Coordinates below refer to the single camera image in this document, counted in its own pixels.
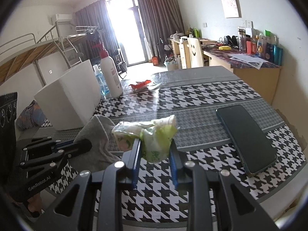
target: white lotion bottle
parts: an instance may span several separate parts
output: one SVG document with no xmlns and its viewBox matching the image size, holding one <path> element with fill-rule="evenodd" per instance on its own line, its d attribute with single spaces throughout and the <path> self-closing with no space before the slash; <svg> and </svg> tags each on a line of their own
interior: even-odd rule
<svg viewBox="0 0 308 231">
<path fill-rule="evenodd" d="M 116 65 L 104 45 L 98 44 L 95 47 L 100 48 L 100 69 L 109 88 L 110 95 L 113 98 L 118 98 L 123 93 L 123 88 L 116 70 Z"/>
</svg>

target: air conditioner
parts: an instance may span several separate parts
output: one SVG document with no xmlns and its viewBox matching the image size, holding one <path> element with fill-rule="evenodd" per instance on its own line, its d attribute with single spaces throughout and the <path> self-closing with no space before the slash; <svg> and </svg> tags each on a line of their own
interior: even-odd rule
<svg viewBox="0 0 308 231">
<path fill-rule="evenodd" d="M 69 22 L 73 20 L 71 14 L 55 14 L 51 17 L 52 25 L 55 25 L 55 22 Z"/>
</svg>

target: paper hanging on wall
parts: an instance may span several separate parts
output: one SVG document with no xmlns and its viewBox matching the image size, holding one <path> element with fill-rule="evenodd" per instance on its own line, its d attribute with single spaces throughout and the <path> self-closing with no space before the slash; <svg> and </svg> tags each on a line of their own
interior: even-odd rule
<svg viewBox="0 0 308 231">
<path fill-rule="evenodd" d="M 225 18 L 239 17 L 236 0 L 221 0 Z"/>
</svg>

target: white bottle cap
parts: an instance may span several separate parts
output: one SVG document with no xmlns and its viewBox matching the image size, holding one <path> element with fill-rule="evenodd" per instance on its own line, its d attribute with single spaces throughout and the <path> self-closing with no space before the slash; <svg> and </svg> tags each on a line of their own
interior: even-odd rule
<svg viewBox="0 0 308 231">
<path fill-rule="evenodd" d="M 100 74 L 100 71 L 99 71 L 99 69 L 98 69 L 98 66 L 97 66 L 97 65 L 94 65 L 94 66 L 93 66 L 93 70 L 94 70 L 95 75 Z"/>
</svg>

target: blue cup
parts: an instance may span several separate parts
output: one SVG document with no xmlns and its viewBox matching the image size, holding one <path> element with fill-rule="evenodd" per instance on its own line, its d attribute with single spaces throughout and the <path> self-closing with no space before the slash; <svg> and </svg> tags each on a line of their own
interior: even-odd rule
<svg viewBox="0 0 308 231">
<path fill-rule="evenodd" d="M 274 47 L 273 47 L 274 64 L 281 66 L 281 64 L 282 64 L 282 52 L 283 52 L 282 48 L 274 45 Z"/>
</svg>

